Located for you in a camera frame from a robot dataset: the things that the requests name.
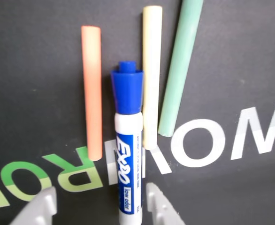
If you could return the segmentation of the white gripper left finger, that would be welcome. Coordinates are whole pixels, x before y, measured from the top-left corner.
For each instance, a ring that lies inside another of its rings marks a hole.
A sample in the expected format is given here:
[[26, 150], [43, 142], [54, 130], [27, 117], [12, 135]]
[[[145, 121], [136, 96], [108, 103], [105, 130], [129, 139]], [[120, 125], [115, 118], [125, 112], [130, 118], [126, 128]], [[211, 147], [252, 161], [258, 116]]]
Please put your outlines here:
[[55, 187], [40, 191], [17, 214], [10, 225], [51, 225], [57, 213], [57, 194]]

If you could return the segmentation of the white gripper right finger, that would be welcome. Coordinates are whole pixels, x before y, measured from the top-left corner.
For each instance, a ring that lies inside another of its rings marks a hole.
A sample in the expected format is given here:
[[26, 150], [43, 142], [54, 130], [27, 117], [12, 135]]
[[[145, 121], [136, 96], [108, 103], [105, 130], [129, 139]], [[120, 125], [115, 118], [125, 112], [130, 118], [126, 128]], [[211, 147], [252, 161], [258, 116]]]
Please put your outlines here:
[[171, 202], [154, 183], [146, 184], [146, 199], [154, 225], [185, 225]]

